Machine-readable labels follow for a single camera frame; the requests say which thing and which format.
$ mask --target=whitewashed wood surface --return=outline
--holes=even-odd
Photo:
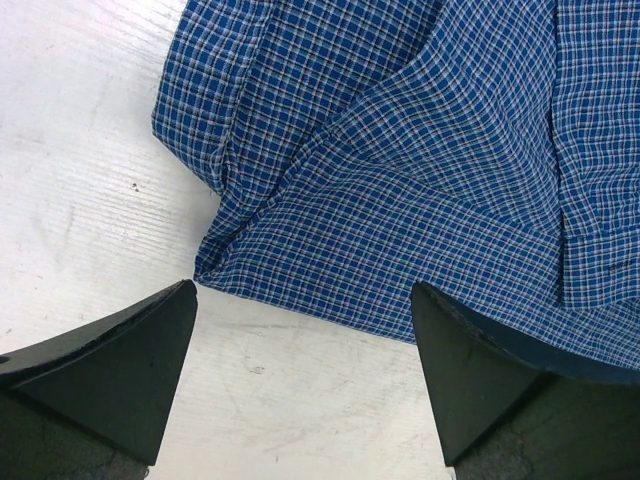
[[[150,132],[183,6],[0,2],[0,352],[191,276],[218,199]],[[152,480],[449,478],[415,347],[199,301]]]

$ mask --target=fabric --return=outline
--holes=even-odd
[[[221,196],[200,283],[413,341],[427,282],[640,369],[640,5],[191,0],[154,134]]]

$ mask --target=blue checkered cloth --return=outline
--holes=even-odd
[[[200,283],[413,341],[427,282],[640,369],[640,3],[190,0],[155,135]]]

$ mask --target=white surface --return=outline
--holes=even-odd
[[[0,352],[191,276],[218,199],[150,133],[182,8],[0,3]],[[152,480],[449,478],[415,347],[199,301]]]

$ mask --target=black object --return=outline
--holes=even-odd
[[[412,309],[458,480],[640,479],[640,372],[552,347],[425,284]]]
[[[197,311],[182,281],[0,357],[0,479],[144,478],[155,464]]]

